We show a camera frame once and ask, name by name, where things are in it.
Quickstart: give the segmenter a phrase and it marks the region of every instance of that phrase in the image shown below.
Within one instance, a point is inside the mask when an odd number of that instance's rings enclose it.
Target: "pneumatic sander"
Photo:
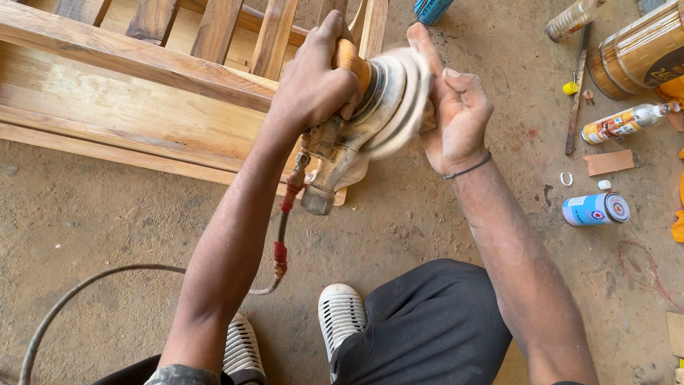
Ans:
[[[369,160],[395,153],[418,133],[432,83],[427,60],[411,48],[364,60],[352,42],[340,39],[332,66],[356,75],[363,99],[350,120],[336,113],[303,135],[308,152],[320,159],[302,198],[316,215],[330,213],[334,192],[361,180]]]

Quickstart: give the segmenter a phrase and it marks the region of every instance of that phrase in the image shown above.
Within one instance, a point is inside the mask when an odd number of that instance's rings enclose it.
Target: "white shoe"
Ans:
[[[223,355],[223,371],[236,383],[259,382],[267,385],[263,372],[257,335],[244,315],[237,313],[228,326],[226,351]]]
[[[366,309],[356,290],[345,284],[332,284],[323,289],[318,299],[318,321],[326,342],[328,362],[348,336],[366,328]],[[330,380],[335,381],[337,368],[330,368]]]

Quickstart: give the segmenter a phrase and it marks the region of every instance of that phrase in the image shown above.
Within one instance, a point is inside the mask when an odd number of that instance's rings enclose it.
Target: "black pants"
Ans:
[[[487,272],[465,262],[427,262],[373,290],[365,305],[368,326],[339,347],[335,385],[489,385],[511,341]],[[158,362],[95,384],[142,385]],[[222,384],[232,384],[227,377]]]

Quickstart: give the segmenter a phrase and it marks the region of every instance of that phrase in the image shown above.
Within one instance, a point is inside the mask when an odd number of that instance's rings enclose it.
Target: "bracelet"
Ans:
[[[444,179],[451,179],[451,178],[453,178],[453,177],[457,177],[457,176],[459,176],[459,175],[463,175],[463,174],[467,173],[468,171],[475,170],[477,167],[480,167],[481,165],[487,163],[487,161],[488,161],[489,159],[491,159],[491,158],[492,158],[492,153],[489,152],[489,151],[487,151],[487,156],[484,157],[484,160],[481,161],[480,163],[476,164],[475,166],[472,166],[471,168],[469,168],[469,169],[467,169],[467,170],[465,170],[465,171],[461,171],[461,172],[459,172],[459,173],[455,173],[455,174],[451,174],[451,175],[444,175]]]

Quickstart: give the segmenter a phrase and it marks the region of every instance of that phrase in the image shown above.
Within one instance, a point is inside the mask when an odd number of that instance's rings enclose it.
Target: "air hose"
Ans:
[[[283,198],[282,203],[280,203],[280,210],[282,211],[282,214],[280,216],[278,240],[275,242],[274,249],[274,281],[271,284],[271,286],[265,289],[250,289],[250,294],[266,295],[272,293],[273,290],[276,290],[283,275],[285,275],[285,273],[287,272],[287,248],[285,247],[285,229],[287,228],[287,217],[289,215],[290,210],[292,209],[295,197],[304,187],[304,177],[306,176],[304,170],[306,166],[308,166],[310,161],[311,157],[308,154],[306,144],[302,141],[302,149],[300,150],[300,152],[297,153],[295,168],[292,171],[292,174],[287,178],[287,192],[285,193],[285,198]],[[130,264],[128,266],[122,266],[103,271],[102,273],[93,275],[92,277],[81,282],[80,284],[77,284],[76,286],[74,286],[74,288],[69,290],[69,292],[66,293],[62,298],[60,298],[60,300],[57,301],[57,303],[55,303],[55,305],[50,309],[48,314],[40,322],[40,325],[38,326],[36,333],[34,333],[33,338],[31,338],[31,342],[29,343],[29,348],[26,351],[26,355],[24,356],[24,363],[21,366],[21,374],[19,375],[18,385],[31,384],[31,372],[34,368],[34,362],[36,361],[36,354],[38,354],[38,347],[40,346],[40,342],[42,341],[45,332],[47,332],[47,328],[50,326],[50,323],[52,323],[52,321],[55,319],[57,314],[59,314],[60,310],[64,307],[64,305],[66,305],[66,303],[69,302],[76,294],[78,294],[84,288],[88,287],[93,282],[101,280],[104,277],[107,277],[108,275],[129,270],[166,270],[185,274],[185,269],[183,269],[182,267],[168,266],[165,264]]]

